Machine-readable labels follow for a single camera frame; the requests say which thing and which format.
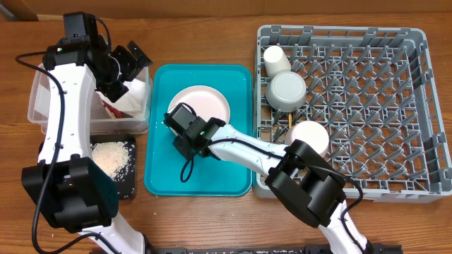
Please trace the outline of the white napkin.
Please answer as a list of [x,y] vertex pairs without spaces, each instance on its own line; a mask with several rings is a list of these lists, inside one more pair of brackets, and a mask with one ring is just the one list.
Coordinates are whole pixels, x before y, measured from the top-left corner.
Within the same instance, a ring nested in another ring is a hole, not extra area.
[[129,89],[129,91],[121,96],[116,102],[111,102],[101,92],[97,92],[97,94],[103,102],[106,102],[117,111],[123,112],[135,118],[144,116],[144,106],[147,100],[147,95],[145,93],[145,82],[139,79],[134,79],[131,82],[126,81],[124,85]]

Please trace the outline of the large pink plate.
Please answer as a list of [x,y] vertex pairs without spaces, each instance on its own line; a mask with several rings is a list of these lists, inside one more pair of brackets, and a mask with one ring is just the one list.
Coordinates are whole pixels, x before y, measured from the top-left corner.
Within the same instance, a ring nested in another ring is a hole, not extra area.
[[211,117],[221,119],[225,123],[230,122],[230,106],[226,98],[216,89],[205,85],[187,87],[178,92],[168,106],[168,112],[185,102],[193,108],[197,116],[204,121]]

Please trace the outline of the red snack wrapper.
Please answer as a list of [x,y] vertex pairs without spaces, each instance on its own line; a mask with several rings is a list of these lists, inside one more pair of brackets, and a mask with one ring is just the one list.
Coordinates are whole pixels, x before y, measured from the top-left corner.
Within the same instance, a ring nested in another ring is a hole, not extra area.
[[131,115],[126,114],[122,111],[119,111],[102,100],[102,105],[105,108],[105,111],[109,114],[112,119],[127,119],[131,118]]

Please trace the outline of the wooden chopstick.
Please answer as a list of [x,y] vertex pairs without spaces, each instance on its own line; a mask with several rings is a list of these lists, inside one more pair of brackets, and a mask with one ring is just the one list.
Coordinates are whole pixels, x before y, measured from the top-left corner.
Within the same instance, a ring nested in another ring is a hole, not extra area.
[[292,112],[288,113],[288,128],[292,128]]

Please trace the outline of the grey bowl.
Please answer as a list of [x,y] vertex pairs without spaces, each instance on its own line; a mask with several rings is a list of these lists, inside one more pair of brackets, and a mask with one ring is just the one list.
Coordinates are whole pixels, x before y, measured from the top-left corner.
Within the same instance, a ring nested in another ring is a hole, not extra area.
[[307,85],[298,73],[285,71],[277,74],[266,90],[266,99],[275,110],[297,111],[306,101]]

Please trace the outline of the white cup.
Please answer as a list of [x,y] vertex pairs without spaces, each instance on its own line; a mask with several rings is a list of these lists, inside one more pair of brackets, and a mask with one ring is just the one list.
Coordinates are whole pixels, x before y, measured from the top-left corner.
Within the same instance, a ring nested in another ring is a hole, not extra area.
[[291,64],[285,52],[279,46],[267,48],[263,53],[263,60],[269,78],[274,78],[279,73],[291,70]]

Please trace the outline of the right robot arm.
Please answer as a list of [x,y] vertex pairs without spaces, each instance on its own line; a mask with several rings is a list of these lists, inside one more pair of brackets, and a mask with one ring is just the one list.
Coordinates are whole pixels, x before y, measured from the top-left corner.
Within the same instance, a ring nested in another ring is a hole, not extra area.
[[176,132],[173,145],[186,158],[182,182],[189,180],[195,156],[240,164],[265,176],[267,187],[291,214],[319,228],[332,253],[373,253],[373,245],[349,215],[363,199],[361,186],[333,169],[306,142],[264,142],[221,119],[204,121],[184,102],[165,113],[163,123]]

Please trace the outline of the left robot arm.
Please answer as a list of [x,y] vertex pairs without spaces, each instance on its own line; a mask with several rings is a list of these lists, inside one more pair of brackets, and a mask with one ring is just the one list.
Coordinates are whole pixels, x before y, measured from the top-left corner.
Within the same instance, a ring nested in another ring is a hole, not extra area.
[[49,81],[47,131],[37,164],[21,183],[35,203],[33,219],[89,238],[106,253],[152,253],[147,237],[119,212],[116,184],[93,161],[90,113],[96,92],[116,102],[151,60],[135,42],[113,46],[100,35],[101,19],[85,12],[64,15],[65,35],[41,53],[37,71]]

